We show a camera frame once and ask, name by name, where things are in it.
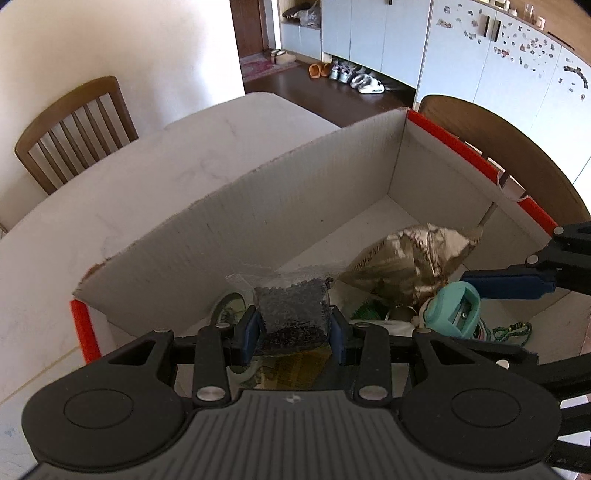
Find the foil bag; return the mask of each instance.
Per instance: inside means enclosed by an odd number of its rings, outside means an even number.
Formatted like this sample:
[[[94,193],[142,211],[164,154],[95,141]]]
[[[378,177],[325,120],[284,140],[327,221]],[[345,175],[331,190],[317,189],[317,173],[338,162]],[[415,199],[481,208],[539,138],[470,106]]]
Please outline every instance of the foil bag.
[[[431,224],[392,233],[364,249],[339,280],[392,307],[416,309],[445,286],[482,237],[482,227],[458,231]]]

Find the white cabinet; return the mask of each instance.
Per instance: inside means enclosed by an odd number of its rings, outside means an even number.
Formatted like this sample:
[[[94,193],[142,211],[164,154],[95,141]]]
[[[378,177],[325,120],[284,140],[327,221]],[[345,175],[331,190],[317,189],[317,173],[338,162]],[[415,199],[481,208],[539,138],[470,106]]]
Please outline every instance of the white cabinet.
[[[349,59],[352,0],[322,0],[322,50]]]
[[[530,138],[575,181],[591,157],[591,67],[563,48]],[[591,202],[591,183],[586,182]],[[575,187],[583,196],[579,186]]]
[[[281,24],[281,47],[313,59],[320,59],[320,30],[284,22]]]
[[[432,93],[474,101],[496,13],[470,0],[433,0],[416,102]]]
[[[474,103],[528,134],[542,105],[561,45],[498,12]]]
[[[430,0],[392,0],[387,7],[381,72],[413,88],[423,61],[430,5]]]
[[[373,70],[382,68],[388,0],[353,0],[350,60]]]

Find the white cabinet with stickers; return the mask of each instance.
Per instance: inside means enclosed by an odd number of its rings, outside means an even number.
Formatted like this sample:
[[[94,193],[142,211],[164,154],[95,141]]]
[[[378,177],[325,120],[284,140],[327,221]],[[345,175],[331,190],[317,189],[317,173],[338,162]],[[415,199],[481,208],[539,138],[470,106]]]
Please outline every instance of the white cabinet with stickers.
[[[528,134],[562,46],[535,28],[497,12],[474,103]]]
[[[433,0],[415,102],[434,93],[474,101],[497,13],[470,0]]]
[[[570,181],[577,179],[591,157],[589,82],[591,67],[563,48],[530,131],[530,138],[556,162]],[[581,195],[582,183],[577,180],[574,184]],[[584,187],[591,194],[591,183]]]

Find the red edge protector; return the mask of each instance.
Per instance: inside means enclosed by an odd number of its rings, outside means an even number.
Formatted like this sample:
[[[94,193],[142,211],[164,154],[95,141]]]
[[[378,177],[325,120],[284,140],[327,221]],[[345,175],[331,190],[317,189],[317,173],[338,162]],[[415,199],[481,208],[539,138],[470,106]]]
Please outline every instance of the red edge protector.
[[[468,147],[459,138],[454,137],[444,128],[437,124],[434,124],[429,119],[422,116],[420,113],[409,110],[407,118],[414,123],[416,126],[421,127],[425,132],[437,138],[444,145],[451,148],[454,152],[460,155],[464,160],[470,163],[474,168],[478,169],[486,178],[496,184],[497,169],[482,158],[476,151]],[[526,199],[518,202],[521,208],[532,217],[538,225],[540,225],[545,232],[552,236],[554,228],[558,224],[548,215],[540,205],[538,205],[534,199],[527,197]]]
[[[100,358],[99,344],[96,341],[95,330],[92,328],[90,314],[86,303],[80,300],[72,300],[70,309],[74,317],[74,326],[78,334],[82,355],[87,364]]]

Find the orange slipper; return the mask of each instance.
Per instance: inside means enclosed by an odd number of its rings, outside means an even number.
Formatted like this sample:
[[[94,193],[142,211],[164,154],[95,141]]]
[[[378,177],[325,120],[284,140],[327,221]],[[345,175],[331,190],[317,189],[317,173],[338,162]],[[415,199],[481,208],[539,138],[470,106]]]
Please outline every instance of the orange slipper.
[[[320,74],[322,73],[320,65],[318,65],[317,63],[313,63],[308,67],[308,73],[310,74],[311,79],[319,79]]]
[[[328,75],[330,75],[330,70],[332,69],[332,64],[331,63],[325,63],[324,66],[322,67],[322,73],[321,75],[323,77],[328,77]]]

